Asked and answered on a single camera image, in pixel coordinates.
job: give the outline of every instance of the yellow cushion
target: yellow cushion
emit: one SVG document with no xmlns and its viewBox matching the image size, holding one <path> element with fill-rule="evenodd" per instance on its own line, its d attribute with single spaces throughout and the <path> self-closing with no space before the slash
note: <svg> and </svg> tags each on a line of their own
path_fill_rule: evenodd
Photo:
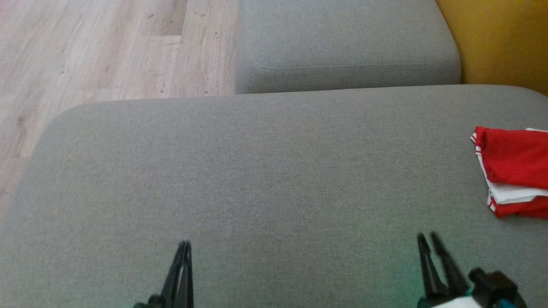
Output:
<svg viewBox="0 0 548 308">
<path fill-rule="evenodd" d="M 463 83 L 548 95 L 547 0 L 436 1 L 459 48 Z"/>
</svg>

